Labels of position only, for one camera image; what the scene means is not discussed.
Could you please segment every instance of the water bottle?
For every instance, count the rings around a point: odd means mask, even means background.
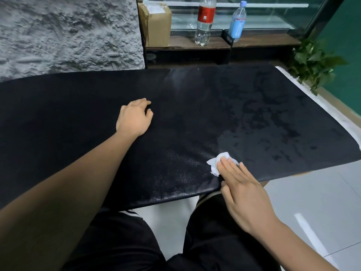
[[[215,6],[217,0],[201,0],[198,9],[197,32],[195,36],[196,44],[201,46],[209,42],[210,28],[213,24]]]
[[[229,26],[228,34],[234,41],[237,42],[241,37],[243,26],[246,22],[246,1],[241,1],[239,8],[233,13],[231,25]]]

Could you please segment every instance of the cardboard box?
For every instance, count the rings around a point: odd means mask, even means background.
[[[172,12],[166,4],[138,4],[140,26],[147,46],[169,46]]]

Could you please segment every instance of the blue label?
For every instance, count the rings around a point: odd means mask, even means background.
[[[233,38],[239,38],[242,34],[243,26],[246,22],[244,18],[232,18],[231,26],[229,27],[228,34]]]

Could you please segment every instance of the black leather table cover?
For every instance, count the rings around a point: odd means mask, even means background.
[[[0,208],[110,137],[120,107],[143,97],[154,117],[105,201],[118,210],[219,189],[206,161],[224,151],[259,181],[361,159],[269,64],[42,75],[0,83]]]

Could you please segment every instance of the bottle with red label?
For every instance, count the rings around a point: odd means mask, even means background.
[[[201,46],[209,42],[210,29],[213,24],[215,7],[217,0],[201,0],[198,10],[197,32],[195,36],[196,44]]]

